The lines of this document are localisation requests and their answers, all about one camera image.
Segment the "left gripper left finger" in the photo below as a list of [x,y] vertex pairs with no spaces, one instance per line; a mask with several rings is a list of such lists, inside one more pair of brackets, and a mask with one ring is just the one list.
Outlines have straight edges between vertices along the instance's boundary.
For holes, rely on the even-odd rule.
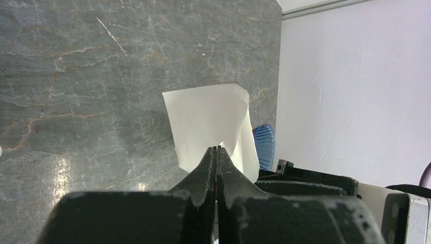
[[72,192],[37,243],[212,243],[217,149],[168,191]]

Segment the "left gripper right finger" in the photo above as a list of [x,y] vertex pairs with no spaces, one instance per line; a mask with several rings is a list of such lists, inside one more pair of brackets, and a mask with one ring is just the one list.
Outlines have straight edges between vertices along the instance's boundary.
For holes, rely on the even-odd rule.
[[356,197],[269,194],[223,147],[216,164],[220,243],[384,243],[371,211]]

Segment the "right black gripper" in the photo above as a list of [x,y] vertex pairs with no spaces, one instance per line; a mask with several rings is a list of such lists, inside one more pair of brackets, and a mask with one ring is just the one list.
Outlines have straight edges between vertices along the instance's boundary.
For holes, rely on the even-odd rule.
[[281,196],[357,196],[359,183],[350,177],[296,168],[289,161],[279,160],[276,172],[259,171],[255,185],[265,192]]

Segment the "single white coffee filter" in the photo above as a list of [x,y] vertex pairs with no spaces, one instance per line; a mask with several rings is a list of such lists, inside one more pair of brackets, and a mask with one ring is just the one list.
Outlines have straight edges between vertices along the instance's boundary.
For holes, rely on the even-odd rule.
[[220,84],[167,91],[163,98],[181,169],[192,172],[209,147],[220,145],[248,180],[257,181],[260,164],[247,90]]

